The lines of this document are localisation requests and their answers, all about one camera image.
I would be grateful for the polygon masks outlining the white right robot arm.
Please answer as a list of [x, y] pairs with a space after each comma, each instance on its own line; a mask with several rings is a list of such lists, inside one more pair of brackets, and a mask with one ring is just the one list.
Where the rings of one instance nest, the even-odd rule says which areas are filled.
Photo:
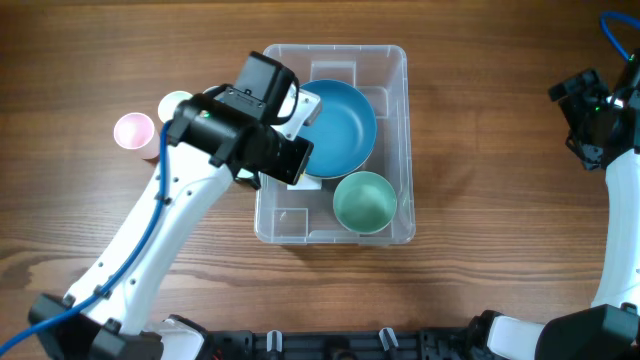
[[594, 69], [548, 91], [568, 123], [566, 147], [605, 174], [608, 231], [603, 270], [586, 310], [539, 324], [495, 312], [475, 318], [468, 340], [503, 359], [636, 359], [639, 356], [639, 53], [614, 88]]

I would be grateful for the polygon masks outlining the grey plastic cup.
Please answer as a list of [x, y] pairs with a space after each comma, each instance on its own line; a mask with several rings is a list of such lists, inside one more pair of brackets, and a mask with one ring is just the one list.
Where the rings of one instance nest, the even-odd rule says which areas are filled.
[[212, 97], [215, 98], [217, 97], [219, 94], [221, 94], [224, 91], [224, 88], [222, 86], [212, 86], [208, 89], [206, 89], [203, 94], [208, 96], [208, 97]]

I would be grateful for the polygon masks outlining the dark blue plate in bin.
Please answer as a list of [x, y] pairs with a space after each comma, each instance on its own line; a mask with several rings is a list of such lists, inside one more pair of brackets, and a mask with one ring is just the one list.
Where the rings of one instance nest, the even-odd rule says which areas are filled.
[[338, 80], [311, 81], [303, 90], [317, 94], [322, 110], [299, 136], [313, 143], [306, 173], [319, 178], [345, 176], [366, 162], [378, 133], [375, 112], [355, 87]]

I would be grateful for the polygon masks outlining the white paper label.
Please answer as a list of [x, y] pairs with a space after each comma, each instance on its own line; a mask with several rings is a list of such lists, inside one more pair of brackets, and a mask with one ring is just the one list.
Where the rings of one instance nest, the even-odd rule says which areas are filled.
[[322, 180], [312, 176], [305, 176], [299, 179], [295, 185], [287, 186], [287, 189], [290, 191], [320, 190], [321, 188]]

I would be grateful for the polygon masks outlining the pink plastic cup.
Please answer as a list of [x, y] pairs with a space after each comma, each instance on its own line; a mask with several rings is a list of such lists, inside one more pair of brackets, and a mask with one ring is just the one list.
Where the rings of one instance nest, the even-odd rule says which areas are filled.
[[144, 160], [159, 155], [160, 137], [153, 120], [146, 114], [133, 112], [122, 116], [113, 130], [115, 142]]

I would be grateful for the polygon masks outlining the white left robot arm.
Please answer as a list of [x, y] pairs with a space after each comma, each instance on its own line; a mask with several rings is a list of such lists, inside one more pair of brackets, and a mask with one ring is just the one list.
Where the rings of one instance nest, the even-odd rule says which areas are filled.
[[294, 185], [321, 109], [292, 70], [251, 53], [237, 80], [181, 101], [161, 130], [154, 175], [107, 249], [63, 296], [32, 305], [28, 334], [52, 359], [209, 359], [214, 345], [180, 316], [152, 324], [159, 287], [195, 225], [231, 184]]

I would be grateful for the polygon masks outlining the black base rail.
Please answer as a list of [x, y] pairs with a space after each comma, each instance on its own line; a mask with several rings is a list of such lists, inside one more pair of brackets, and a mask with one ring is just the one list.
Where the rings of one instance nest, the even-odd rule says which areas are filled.
[[466, 340], [463, 328], [397, 332], [287, 333], [271, 330], [216, 331], [204, 357], [209, 360], [463, 360], [488, 356]]

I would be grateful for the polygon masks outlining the mint green bowl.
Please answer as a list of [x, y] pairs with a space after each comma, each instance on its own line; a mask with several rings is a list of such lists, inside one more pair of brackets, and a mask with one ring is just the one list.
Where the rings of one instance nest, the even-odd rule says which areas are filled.
[[398, 200], [392, 185], [381, 175], [359, 171], [346, 176], [333, 195], [337, 220], [349, 231], [374, 234], [393, 220]]

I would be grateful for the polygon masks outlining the cream plastic cup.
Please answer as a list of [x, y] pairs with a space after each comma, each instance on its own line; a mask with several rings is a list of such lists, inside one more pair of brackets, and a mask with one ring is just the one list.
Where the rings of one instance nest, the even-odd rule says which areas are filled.
[[157, 114], [161, 122], [166, 123], [173, 119], [176, 107], [185, 100], [189, 100], [192, 94], [178, 90], [165, 95], [159, 102]]

